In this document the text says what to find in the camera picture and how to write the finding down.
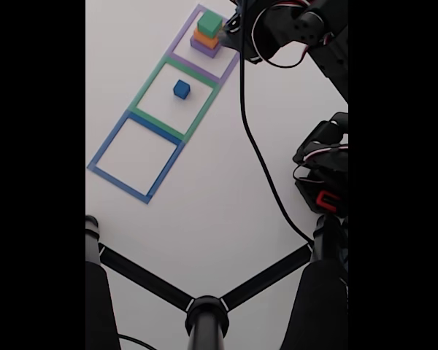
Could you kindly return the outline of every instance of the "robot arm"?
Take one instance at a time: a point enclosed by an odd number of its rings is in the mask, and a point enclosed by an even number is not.
[[[220,37],[239,51],[242,0]],[[342,97],[348,93],[348,0],[249,0],[246,11],[245,59],[267,61],[290,42],[308,45],[308,54]]]

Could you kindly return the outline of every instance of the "blue cube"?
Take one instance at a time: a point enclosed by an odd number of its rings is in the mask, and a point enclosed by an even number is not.
[[[179,80],[174,86],[174,94],[182,99],[186,99],[190,92],[190,85],[186,82]]]

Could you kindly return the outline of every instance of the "orange cube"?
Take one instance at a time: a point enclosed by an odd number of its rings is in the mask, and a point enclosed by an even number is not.
[[[198,30],[198,27],[195,28],[195,31],[193,32],[193,37],[197,42],[201,42],[204,46],[210,48],[211,50],[214,49],[219,42],[218,36],[215,36],[212,39],[208,38]]]

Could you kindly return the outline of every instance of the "black cable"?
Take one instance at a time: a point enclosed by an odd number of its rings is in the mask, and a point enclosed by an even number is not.
[[[272,181],[271,175],[269,174],[268,167],[266,166],[266,163],[264,162],[263,156],[261,155],[261,152],[256,145],[255,139],[253,138],[253,135],[251,134],[250,128],[248,126],[247,121],[247,115],[245,113],[245,21],[246,21],[246,11],[247,11],[247,0],[243,0],[242,3],[242,18],[240,20],[240,26],[242,27],[242,35],[240,36],[240,110],[242,112],[242,121],[243,126],[245,127],[245,132],[247,133],[248,139],[250,140],[251,145],[253,146],[253,149],[255,150],[256,156],[258,157],[258,160],[261,164],[261,167],[263,168],[264,175],[266,175],[266,179],[268,180],[269,186],[271,187],[272,194],[277,202],[277,205],[279,206],[279,209],[283,213],[283,216],[285,218],[285,221],[293,228],[295,232],[297,232],[305,241],[308,242],[310,246],[313,246],[313,240],[309,238],[307,235],[305,235],[295,224],[292,222],[291,218],[288,216],[287,212],[285,211],[283,202],[280,200],[279,195],[277,194],[276,187],[274,186],[274,182]]]
[[[119,334],[118,337],[119,337],[120,339],[124,339],[124,340],[126,340],[126,341],[131,341],[131,342],[136,343],[136,344],[138,344],[138,345],[144,346],[146,349],[149,349],[149,350],[156,350],[156,349],[153,348],[151,345],[146,344],[146,343],[144,343],[144,342],[142,342],[142,341],[139,341],[138,339],[135,339],[135,338],[132,338],[132,337],[128,337],[127,335]]]
[[[295,172],[296,172],[296,170],[298,169],[298,168],[300,168],[301,166],[297,166],[294,170],[293,170],[293,172],[292,172],[292,177],[293,177],[293,179],[294,180],[298,180],[296,177],[295,177]]]
[[[295,3],[295,4],[296,4],[296,5],[302,5],[302,9],[301,9],[299,15],[300,15],[301,13],[303,13],[303,11],[305,11],[305,8],[303,7],[303,4],[301,4],[301,3]],[[285,6],[284,4],[273,4],[273,5],[269,6],[269,7],[267,7],[267,8],[264,10],[264,12],[261,14],[261,17],[264,18],[265,15],[266,15],[266,12],[267,12],[271,7],[280,6],[280,5]],[[304,52],[301,54],[300,61],[297,62],[297,63],[295,63],[295,64],[291,64],[290,66],[281,66],[280,64],[272,63],[269,59],[267,59],[267,58],[265,58],[264,56],[262,56],[262,55],[258,52],[258,45],[257,45],[257,43],[256,43],[256,40],[255,40],[255,50],[257,51],[256,53],[258,54],[258,56],[260,56],[260,58],[261,58],[263,61],[265,61],[266,63],[270,64],[271,66],[274,66],[274,67],[277,67],[277,68],[281,68],[281,69],[289,69],[289,68],[297,67],[297,66],[298,66],[298,65],[304,60],[305,55],[307,54],[308,47],[306,47],[306,48],[304,49]]]

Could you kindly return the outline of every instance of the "small block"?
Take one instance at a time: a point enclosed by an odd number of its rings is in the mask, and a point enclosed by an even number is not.
[[[190,92],[190,85],[186,82],[179,80],[174,86],[174,94],[182,99],[186,99]]]
[[[211,50],[214,50],[219,42],[217,36],[215,36],[214,39],[208,38],[203,33],[200,33],[198,28],[195,28],[193,36],[195,37],[197,42],[201,42],[204,46],[210,48]]]
[[[214,58],[216,56],[221,47],[221,45],[218,44],[214,49],[211,50],[210,48],[204,46],[201,42],[196,41],[194,36],[190,38],[190,45],[193,49],[197,49],[199,52],[204,53],[211,58]]]
[[[222,27],[222,17],[213,11],[206,11],[198,21],[198,29],[201,33],[214,39]]]

